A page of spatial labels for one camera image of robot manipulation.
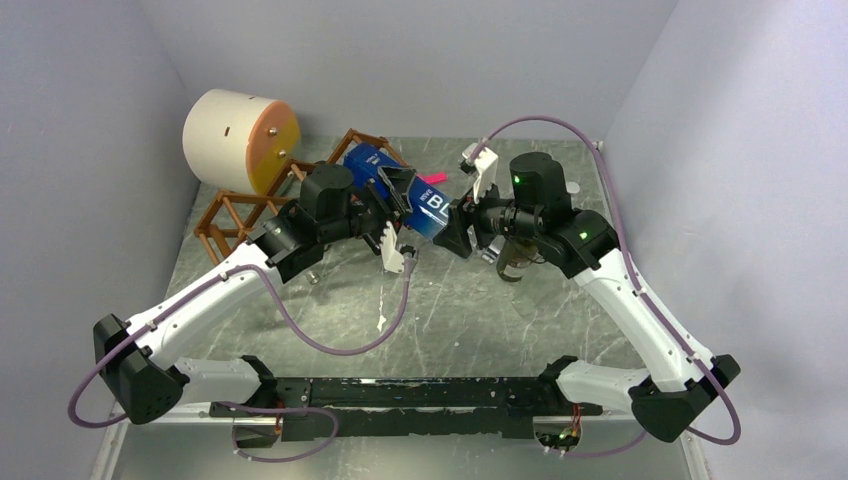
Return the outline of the blue glass bottle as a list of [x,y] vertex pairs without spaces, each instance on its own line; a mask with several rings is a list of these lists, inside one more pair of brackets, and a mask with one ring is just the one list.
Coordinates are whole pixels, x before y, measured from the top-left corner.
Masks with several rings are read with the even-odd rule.
[[434,240],[449,221],[452,198],[422,180],[412,167],[403,166],[369,144],[359,144],[343,159],[354,184],[373,185],[384,202],[400,212],[403,224]]

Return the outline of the clear slim glass bottle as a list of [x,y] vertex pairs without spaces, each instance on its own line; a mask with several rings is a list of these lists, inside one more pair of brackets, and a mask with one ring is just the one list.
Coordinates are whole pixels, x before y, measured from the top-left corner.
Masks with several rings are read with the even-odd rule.
[[326,274],[324,270],[320,268],[318,265],[307,268],[303,274],[303,278],[309,285],[318,285],[325,278]]

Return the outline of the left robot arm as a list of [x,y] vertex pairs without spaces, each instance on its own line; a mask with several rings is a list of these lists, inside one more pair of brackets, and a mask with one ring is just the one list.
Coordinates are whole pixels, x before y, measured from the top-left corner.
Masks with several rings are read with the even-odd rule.
[[396,247],[397,226],[412,212],[412,168],[380,166],[358,187],[353,172],[320,164],[303,180],[298,198],[253,230],[214,269],[177,295],[127,321],[108,315],[94,327],[97,372],[130,422],[150,423],[180,404],[238,406],[261,416],[277,403],[273,374],[256,358],[186,358],[193,341],[252,297],[279,286],[322,260],[327,245],[361,238],[385,269],[409,278],[416,251]]

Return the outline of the olive green wine bottle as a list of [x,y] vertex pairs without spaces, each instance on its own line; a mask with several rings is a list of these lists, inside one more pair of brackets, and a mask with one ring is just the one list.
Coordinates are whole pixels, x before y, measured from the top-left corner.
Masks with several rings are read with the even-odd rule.
[[542,264],[544,259],[535,244],[506,239],[496,261],[499,278],[508,283],[520,282],[531,265]]

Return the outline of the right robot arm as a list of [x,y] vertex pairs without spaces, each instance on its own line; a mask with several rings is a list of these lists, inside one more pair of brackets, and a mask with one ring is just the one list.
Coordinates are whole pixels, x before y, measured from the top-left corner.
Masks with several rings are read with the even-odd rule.
[[435,244],[463,258],[498,236],[534,247],[595,299],[644,364],[620,369],[565,356],[540,376],[542,406],[553,414],[574,404],[630,413],[655,439],[677,440],[714,400],[728,399],[725,389],[740,373],[737,361],[713,354],[651,298],[614,227],[602,214],[573,206],[559,162],[542,152],[513,158],[511,198],[499,194],[497,163],[489,149],[464,156],[460,167],[474,183],[447,204],[448,221]]

